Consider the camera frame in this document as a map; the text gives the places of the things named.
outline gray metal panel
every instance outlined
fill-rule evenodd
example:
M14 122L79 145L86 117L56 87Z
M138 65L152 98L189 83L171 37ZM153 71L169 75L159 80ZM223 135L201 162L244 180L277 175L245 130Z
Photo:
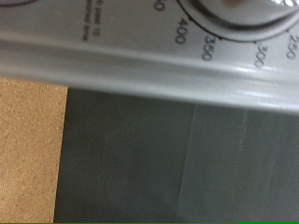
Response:
M200 15L189 0L164 1L164 11L155 10L153 0L39 0L0 7L0 74L192 103L299 111L298 57L286 55L299 26L288 32L280 25L269 28L260 33L273 38L257 43L216 36L207 62L206 37L213 35L188 21L180 2ZM181 19L188 22L185 44L176 43ZM259 44L267 46L260 68L254 65Z

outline cork board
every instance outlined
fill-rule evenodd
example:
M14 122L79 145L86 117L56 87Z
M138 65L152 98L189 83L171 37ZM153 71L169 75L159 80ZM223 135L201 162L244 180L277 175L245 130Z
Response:
M52 222L66 87L0 79L0 222Z

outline knob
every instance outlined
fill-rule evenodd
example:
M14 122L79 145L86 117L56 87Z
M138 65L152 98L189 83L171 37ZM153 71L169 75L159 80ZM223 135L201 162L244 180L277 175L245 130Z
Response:
M299 0L198 0L228 25L259 26L279 21L299 9Z

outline temperature dial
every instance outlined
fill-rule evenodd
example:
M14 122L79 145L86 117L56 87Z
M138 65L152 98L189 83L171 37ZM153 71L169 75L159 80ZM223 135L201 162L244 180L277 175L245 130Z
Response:
M296 12L299 0L199 0L205 10L225 22L241 25L266 25Z
M197 25L224 39L248 42L279 35L299 21L299 0L178 0Z

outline control panel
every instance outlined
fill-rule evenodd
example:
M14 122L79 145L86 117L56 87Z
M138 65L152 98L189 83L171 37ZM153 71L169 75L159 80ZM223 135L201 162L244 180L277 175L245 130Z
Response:
M297 113L298 5L0 0L0 72L96 91Z

